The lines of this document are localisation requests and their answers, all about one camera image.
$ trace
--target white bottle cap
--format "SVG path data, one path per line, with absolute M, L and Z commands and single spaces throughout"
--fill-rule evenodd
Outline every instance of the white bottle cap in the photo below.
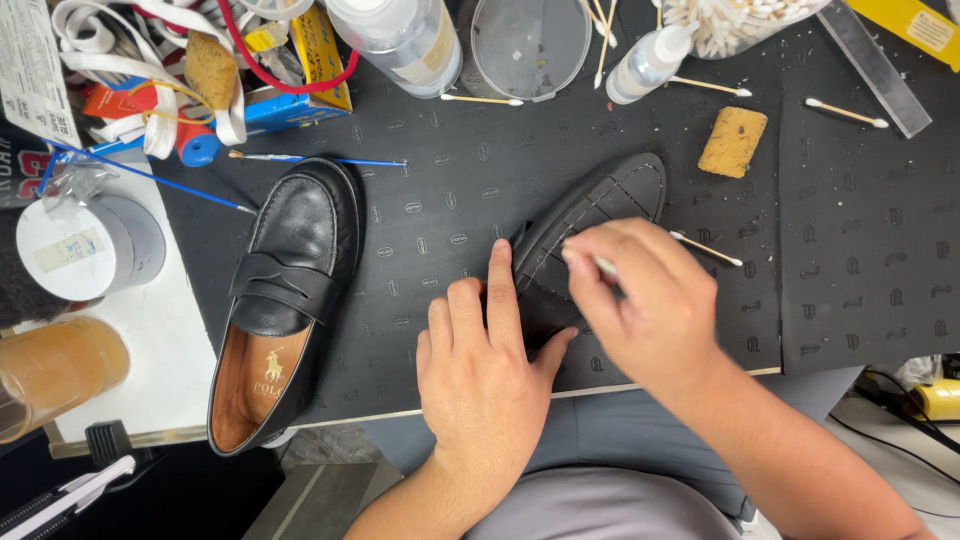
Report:
M 690 53 L 693 33 L 700 28 L 695 20 L 686 26 L 668 26 L 657 31 L 654 38 L 654 54 L 664 63 L 680 63 Z

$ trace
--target plastic bottle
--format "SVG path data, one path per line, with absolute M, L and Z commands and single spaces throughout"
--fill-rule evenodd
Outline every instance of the plastic bottle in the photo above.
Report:
M 693 44 L 690 36 L 698 28 L 700 22 L 694 21 L 686 26 L 668 26 L 641 37 L 607 77 L 610 99 L 627 105 L 666 83 L 689 54 Z
M 460 75 L 463 52 L 443 0 L 326 0 L 349 46 L 419 98 L 437 97 Z

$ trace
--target yellow rubber band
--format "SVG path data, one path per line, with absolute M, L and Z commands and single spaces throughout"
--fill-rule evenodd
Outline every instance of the yellow rubber band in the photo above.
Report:
M 163 112 L 162 110 L 153 110 L 153 109 L 150 109 L 150 110 L 144 110 L 144 111 L 143 111 L 143 123 L 144 123 L 144 124 L 147 123 L 147 117 L 150 116 L 151 114 L 155 114 L 155 115 L 157 115 L 157 116 L 162 116 L 162 117 L 164 117 L 164 118 L 170 118 L 171 120 L 176 120 L 176 121 L 178 121 L 178 122 L 180 122 L 180 123 L 183 123 L 183 124 L 193 124 L 193 125 L 195 125 L 195 126 L 202 126 L 203 124 L 209 124 L 210 122 L 213 121 L 213 118 L 214 118 L 214 116 L 213 116 L 213 108 L 210 106 L 210 104 L 207 103 L 206 100 L 205 100 L 200 94 L 198 94 L 197 92 L 194 92 L 193 90 L 190 90 L 190 89 L 188 89 L 188 88 L 184 88 L 184 87 L 180 87 L 180 86 L 174 86 L 174 85 L 171 85 L 170 83 L 164 83 L 164 82 L 162 82 L 162 81 L 146 81 L 146 82 L 144 82 L 144 83 L 141 83 L 141 84 L 139 84 L 139 85 L 134 86 L 133 88 L 131 88 L 130 91 L 127 92 L 127 95 L 132 96 L 132 95 L 134 95 L 136 92 L 142 90 L 143 88 L 146 88 L 147 86 L 164 86 L 164 87 L 167 87 L 167 88 L 171 88 L 171 89 L 173 89 L 173 90 L 176 90 L 176 91 L 178 91 L 178 92 L 182 92 L 182 93 L 184 93 L 184 94 L 192 97 L 193 99 L 199 101 L 201 105 L 205 106 L 205 107 L 210 111 L 210 115 L 209 115 L 207 118 L 203 119 L 203 120 L 194 120 L 194 119 L 192 119 L 192 118 L 180 118 L 179 116 L 174 116 L 173 114 L 168 114 L 168 113 L 166 113 L 166 112 Z

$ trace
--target black work mat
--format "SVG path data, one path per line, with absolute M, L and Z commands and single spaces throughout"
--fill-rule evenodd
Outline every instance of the black work mat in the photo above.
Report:
M 652 29 L 648 18 L 625 23 L 627 43 Z M 595 40 L 594 47 L 600 44 Z M 304 129 L 254 137 L 245 152 L 325 153 L 401 160 L 409 169 L 360 167 L 368 228 L 363 261 L 325 362 L 318 398 L 298 424 L 420 408 L 415 350 L 427 305 L 463 276 L 487 274 L 490 248 L 509 237 L 597 163 L 634 152 L 663 159 L 667 206 L 662 225 L 684 230 L 742 258 L 736 268 L 697 253 L 719 281 L 717 331 L 746 369 L 779 369 L 777 275 L 777 143 L 780 58 L 775 41 L 725 61 L 690 59 L 681 74 L 736 86 L 756 95 L 683 85 L 660 88 L 608 110 L 592 75 L 550 101 L 519 108 L 420 100 L 361 60 L 350 79 L 356 112 Z M 587 65 L 585 71 L 591 72 Z M 727 105 L 770 116 L 752 168 L 733 180 L 700 171 L 697 159 L 716 113 Z M 204 168 L 176 158 L 157 174 L 256 206 L 288 164 L 232 160 L 224 152 Z M 228 288 L 249 242 L 252 218 L 161 186 L 171 226 L 215 350 L 227 321 Z M 589 329 L 570 346 L 555 391 L 630 382 L 603 354 Z
M 812 32 L 782 33 L 787 374 L 960 350 L 960 290 L 953 290 L 960 287 L 960 81 L 945 64 L 867 25 L 933 124 L 907 140 L 896 127 L 801 105 L 814 95 L 888 118 L 819 21 Z

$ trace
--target sponge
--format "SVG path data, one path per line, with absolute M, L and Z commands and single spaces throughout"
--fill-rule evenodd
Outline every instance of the sponge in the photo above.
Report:
M 766 127 L 767 115 L 762 112 L 724 107 L 717 114 L 713 133 L 697 166 L 709 173 L 743 178 Z
M 187 35 L 183 78 L 214 110 L 226 110 L 233 100 L 237 61 L 216 38 L 191 30 Z

